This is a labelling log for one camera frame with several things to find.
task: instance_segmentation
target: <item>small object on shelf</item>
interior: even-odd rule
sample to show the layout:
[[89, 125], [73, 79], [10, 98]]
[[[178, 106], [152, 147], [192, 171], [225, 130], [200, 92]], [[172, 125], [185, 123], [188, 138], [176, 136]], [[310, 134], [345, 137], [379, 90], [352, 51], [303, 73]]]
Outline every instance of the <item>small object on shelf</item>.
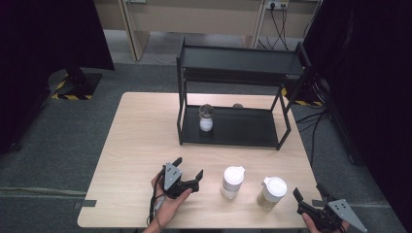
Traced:
[[213, 128], [213, 115], [214, 109], [211, 105], [205, 104], [199, 108], [199, 126], [200, 129], [204, 132], [209, 132]]
[[233, 105], [233, 108], [243, 109], [243, 105], [242, 105], [242, 104], [239, 104], [239, 103], [236, 103], [236, 104]]

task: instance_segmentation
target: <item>white cup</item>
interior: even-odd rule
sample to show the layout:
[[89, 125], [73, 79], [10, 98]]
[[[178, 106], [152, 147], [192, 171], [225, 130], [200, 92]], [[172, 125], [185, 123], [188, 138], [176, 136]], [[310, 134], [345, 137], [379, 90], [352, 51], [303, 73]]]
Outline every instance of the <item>white cup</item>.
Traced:
[[242, 166], [230, 166], [226, 168], [226, 170], [224, 170], [223, 184], [221, 187], [222, 195], [228, 199], [236, 197], [244, 178], [245, 169]]
[[277, 177], [264, 178], [262, 185], [257, 202], [264, 210], [270, 211], [285, 196], [288, 187], [284, 180]]

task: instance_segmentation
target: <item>white lid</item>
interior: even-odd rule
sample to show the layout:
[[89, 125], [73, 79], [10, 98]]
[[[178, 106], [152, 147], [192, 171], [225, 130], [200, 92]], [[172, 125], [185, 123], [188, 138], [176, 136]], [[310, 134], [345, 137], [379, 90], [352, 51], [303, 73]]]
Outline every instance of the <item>white lid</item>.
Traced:
[[288, 191], [286, 183], [282, 179], [277, 177], [267, 177], [264, 179], [262, 184], [264, 185], [264, 197], [266, 197], [266, 199], [271, 202], [280, 201]]
[[240, 167], [228, 167], [224, 171], [224, 180], [229, 183], [229, 184], [240, 184], [243, 182], [243, 179], [245, 177], [245, 169], [240, 166]]

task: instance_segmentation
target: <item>black cable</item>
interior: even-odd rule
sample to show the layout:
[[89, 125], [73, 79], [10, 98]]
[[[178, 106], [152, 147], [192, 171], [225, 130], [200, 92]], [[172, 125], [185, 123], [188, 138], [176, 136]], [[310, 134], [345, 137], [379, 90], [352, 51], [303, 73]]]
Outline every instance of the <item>black cable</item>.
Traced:
[[155, 195], [155, 192], [156, 192], [156, 190], [157, 190], [158, 182], [160, 181], [160, 178], [163, 176], [163, 174], [164, 174], [164, 167], [161, 169], [161, 171], [157, 174], [157, 177], [155, 178], [155, 182], [154, 182], [154, 194], [153, 194], [152, 199], [151, 199], [151, 208], [149, 209], [149, 217], [148, 217], [148, 218], [150, 219], [150, 222], [152, 222], [152, 221], [154, 220], [155, 200], [158, 198], [158, 196]]
[[269, 45], [269, 47], [271, 47], [273, 50], [275, 50], [275, 48], [273, 48], [272, 45], [270, 45], [269, 38], [267, 36], [266, 36], [266, 41], [267, 41], [267, 45]]
[[258, 43], [259, 43], [262, 47], [264, 47], [265, 50], [269, 50], [266, 46], [263, 45], [263, 43], [261, 42], [260, 39], [258, 39], [257, 41], [258, 41]]
[[283, 40], [283, 38], [282, 38], [281, 32], [279, 32], [278, 24], [276, 23], [275, 17], [273, 16], [273, 9], [271, 9], [270, 14], [272, 15], [273, 23], [275, 23], [276, 32], [278, 33], [278, 39], [276, 40], [275, 45], [278, 43], [279, 39], [281, 39], [282, 43], [284, 44], [284, 46], [285, 46], [285, 48], [286, 48], [286, 47], [287, 47], [287, 46], [286, 46], [286, 43], [284, 42], [284, 40]]
[[308, 128], [310, 128], [310, 127], [311, 127], [312, 125], [314, 125], [314, 124], [315, 124], [315, 123], [311, 123], [311, 124], [309, 124], [308, 126], [306, 126], [305, 128], [300, 129], [300, 130], [299, 130], [299, 133], [307, 130]]
[[286, 27], [285, 27], [285, 24], [286, 24], [287, 16], [288, 16], [288, 13], [286, 11], [286, 7], [282, 5], [282, 31], [283, 31], [283, 34], [284, 34], [283, 42], [284, 42], [284, 45], [285, 45], [285, 49], [289, 50], [288, 46], [286, 45]]
[[321, 121], [321, 118], [324, 115], [324, 113], [326, 112], [326, 110], [327, 109], [324, 109], [324, 111], [319, 115], [319, 118], [315, 123], [315, 127], [313, 128], [313, 132], [312, 132], [312, 151], [311, 151], [310, 162], [309, 162], [311, 167], [313, 165], [313, 157], [315, 155], [314, 151], [315, 151], [315, 132], [316, 132], [316, 128], [318, 127], [319, 121]]
[[296, 123], [306, 123], [307, 121], [303, 121], [304, 119], [307, 119], [307, 118], [309, 118], [309, 117], [315, 117], [315, 116], [318, 116], [318, 115], [320, 115], [320, 114], [321, 114], [321, 113], [317, 113], [317, 114], [312, 114], [312, 115], [306, 116], [306, 117], [304, 117], [304, 118], [301, 118], [301, 119], [297, 120]]

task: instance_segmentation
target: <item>shelf frame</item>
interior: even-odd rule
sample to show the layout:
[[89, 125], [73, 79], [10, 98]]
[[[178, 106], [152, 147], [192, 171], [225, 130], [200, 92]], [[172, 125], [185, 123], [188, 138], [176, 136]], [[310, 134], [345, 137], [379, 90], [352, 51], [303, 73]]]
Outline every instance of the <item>shelf frame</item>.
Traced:
[[[177, 128], [180, 145], [192, 143], [279, 150], [291, 132], [288, 111], [292, 104], [291, 101], [288, 105], [285, 104], [281, 91], [290, 75], [299, 77], [294, 92], [303, 83], [309, 69], [302, 66], [301, 57], [307, 59], [305, 64], [310, 64], [301, 44], [298, 44], [295, 51], [251, 50], [192, 46], [186, 45], [183, 39], [176, 57], [180, 105]], [[203, 132], [199, 128], [200, 106], [189, 104], [188, 82], [264, 85], [278, 89], [270, 109], [214, 106], [214, 128], [210, 132]], [[280, 140], [273, 118], [278, 100], [287, 127]]]

